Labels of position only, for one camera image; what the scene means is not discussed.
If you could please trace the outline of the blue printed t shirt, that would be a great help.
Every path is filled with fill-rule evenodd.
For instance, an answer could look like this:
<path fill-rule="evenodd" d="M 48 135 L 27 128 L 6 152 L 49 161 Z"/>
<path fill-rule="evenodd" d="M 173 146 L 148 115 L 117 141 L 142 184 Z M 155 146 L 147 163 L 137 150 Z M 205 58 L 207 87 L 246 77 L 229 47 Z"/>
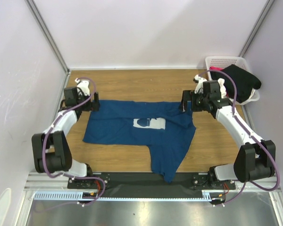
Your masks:
<path fill-rule="evenodd" d="M 102 100 L 92 112 L 83 142 L 101 145 L 144 145 L 151 171 L 172 182 L 194 137 L 191 104 Z"/>

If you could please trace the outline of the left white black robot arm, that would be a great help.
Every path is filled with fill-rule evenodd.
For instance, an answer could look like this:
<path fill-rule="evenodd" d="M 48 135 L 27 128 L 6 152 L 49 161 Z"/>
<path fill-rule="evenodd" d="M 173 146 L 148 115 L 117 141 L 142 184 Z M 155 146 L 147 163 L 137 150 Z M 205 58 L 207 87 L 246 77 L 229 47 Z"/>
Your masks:
<path fill-rule="evenodd" d="M 64 89 L 57 117 L 42 133 L 32 136 L 33 161 L 38 173 L 45 173 L 50 178 L 66 176 L 78 179 L 83 188 L 94 184 L 91 167 L 73 159 L 67 142 L 67 134 L 82 112 L 94 112 L 100 109 L 98 92 L 88 94 L 83 88 Z"/>

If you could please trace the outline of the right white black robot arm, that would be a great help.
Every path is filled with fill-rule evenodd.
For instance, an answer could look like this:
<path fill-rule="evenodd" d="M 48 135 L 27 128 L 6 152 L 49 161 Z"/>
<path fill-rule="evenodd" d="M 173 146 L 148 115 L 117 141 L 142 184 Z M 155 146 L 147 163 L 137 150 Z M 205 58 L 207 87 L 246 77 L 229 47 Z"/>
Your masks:
<path fill-rule="evenodd" d="M 226 180 L 242 183 L 269 178 L 275 174 L 275 144 L 256 134 L 238 114 L 233 102 L 223 98 L 217 81 L 201 81 L 196 90 L 185 90 L 181 111 L 207 111 L 221 123 L 236 142 L 239 151 L 233 164 L 210 168 L 208 185 L 219 189 Z"/>

